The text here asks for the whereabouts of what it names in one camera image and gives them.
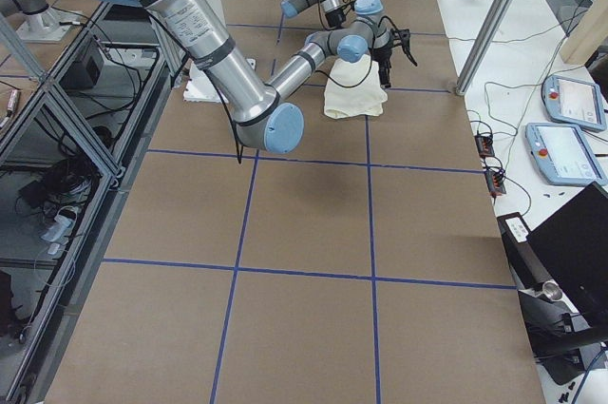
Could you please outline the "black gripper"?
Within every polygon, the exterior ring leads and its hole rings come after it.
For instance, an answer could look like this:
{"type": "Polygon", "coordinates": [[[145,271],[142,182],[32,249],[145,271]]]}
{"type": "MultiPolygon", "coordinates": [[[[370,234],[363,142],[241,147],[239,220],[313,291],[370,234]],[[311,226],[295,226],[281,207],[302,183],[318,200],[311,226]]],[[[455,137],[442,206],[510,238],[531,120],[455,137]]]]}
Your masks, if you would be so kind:
{"type": "Polygon", "coordinates": [[[379,81],[382,87],[390,86],[390,59],[392,56],[392,50],[394,43],[392,40],[388,40],[386,44],[381,47],[372,49],[372,60],[378,64],[379,67],[379,81]]]}
{"type": "Polygon", "coordinates": [[[328,28],[341,28],[346,22],[346,14],[341,9],[335,9],[325,12],[325,19],[328,28]]]}

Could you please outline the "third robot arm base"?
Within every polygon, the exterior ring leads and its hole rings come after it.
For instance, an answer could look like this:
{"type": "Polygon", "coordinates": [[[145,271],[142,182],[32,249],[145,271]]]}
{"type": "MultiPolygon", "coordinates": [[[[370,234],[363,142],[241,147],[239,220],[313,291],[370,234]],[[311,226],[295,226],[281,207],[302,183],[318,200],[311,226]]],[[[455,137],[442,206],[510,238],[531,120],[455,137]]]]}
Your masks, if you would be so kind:
{"type": "Polygon", "coordinates": [[[9,18],[23,14],[25,22],[16,33],[31,43],[60,42],[67,33],[79,25],[70,20],[68,13],[54,9],[48,0],[1,0],[1,14],[9,18]]]}

